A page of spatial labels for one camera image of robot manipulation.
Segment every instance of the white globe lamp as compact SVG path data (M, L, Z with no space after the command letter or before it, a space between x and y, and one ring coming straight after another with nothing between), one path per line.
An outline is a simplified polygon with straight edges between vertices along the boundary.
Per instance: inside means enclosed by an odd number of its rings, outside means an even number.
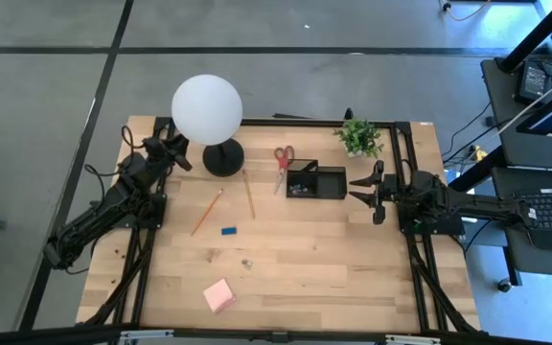
M172 117L187 139L205 145L203 163L216 176L230 176L244 163L240 143L231 137L242 122L242 99L227 80L200 75L173 94Z

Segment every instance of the wooden table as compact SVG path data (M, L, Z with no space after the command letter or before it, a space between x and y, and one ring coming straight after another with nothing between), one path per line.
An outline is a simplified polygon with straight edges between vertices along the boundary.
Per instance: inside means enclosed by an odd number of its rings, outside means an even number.
M134 139L152 133L154 117L129 118ZM443 175L433 124L413 123L419 169ZM396 208L385 203L384 224L372 224L372 210L353 197L344 200L274 195L276 147L292 145L296 158L321 166L346 167L349 181L366 177L376 160L349 158L331 128L242 126L235 139L244 148L256 219L252 219L242 173L220 178L201 162L203 146L191 143L190 172L175 168L165 191L169 201L157 232L141 324L147 327L402 332L419 331L410 262ZM395 171L387 130L380 159ZM400 140L402 157L405 143ZM128 155L121 146L119 159ZM224 192L191 237L197 219L219 188ZM364 189L349 187L349 190ZM238 234L220 229L236 226ZM95 249L78 320L90 317L118 284L130 231L116 229ZM451 238L433 236L441 286L454 306L478 327L466 262ZM242 260L248 260L247 268ZM212 314L202 291L226 278L237 301ZM125 320L134 296L130 290ZM431 294L425 287L430 325L436 327Z

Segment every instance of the wooden stick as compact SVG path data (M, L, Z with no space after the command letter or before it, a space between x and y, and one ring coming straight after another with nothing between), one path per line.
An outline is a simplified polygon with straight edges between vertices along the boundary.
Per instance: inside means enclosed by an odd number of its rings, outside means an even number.
M241 170L241 175L244 177L244 185L246 186L246 195L248 196L248 204L250 205L250 214L255 218L255 207L253 206L253 198L250 196L250 186L248 186L248 178L246 177L246 170Z
M212 210L212 206L215 205L215 202L217 202L217 200L219 200L219 196L222 194L222 188L218 190L218 193L217 193L217 196L215 196L215 198L212 200L212 202L210 203L210 205L208 205L208 208L206 209L206 211L203 213L203 215L201 216L201 218L197 221L197 224L195 225L195 229L193 229L193 231L191 232L191 236L197 231L197 229L199 229L199 225L201 225L201 223L203 222L204 219L206 219L206 216L208 216L208 213L210 213L210 210Z

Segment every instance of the black lamp base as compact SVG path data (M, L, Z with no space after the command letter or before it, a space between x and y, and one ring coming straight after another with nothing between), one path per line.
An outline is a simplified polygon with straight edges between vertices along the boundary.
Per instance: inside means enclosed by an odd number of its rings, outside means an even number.
M237 173L244 164L242 145L233 139L206 147L203 151L203 164L214 176L226 177Z

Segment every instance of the black desk organizer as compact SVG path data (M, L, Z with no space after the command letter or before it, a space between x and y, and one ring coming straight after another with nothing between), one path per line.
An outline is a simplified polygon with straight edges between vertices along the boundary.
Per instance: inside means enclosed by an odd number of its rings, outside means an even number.
M289 159L287 197L343 199L346 169L319 167L316 159Z

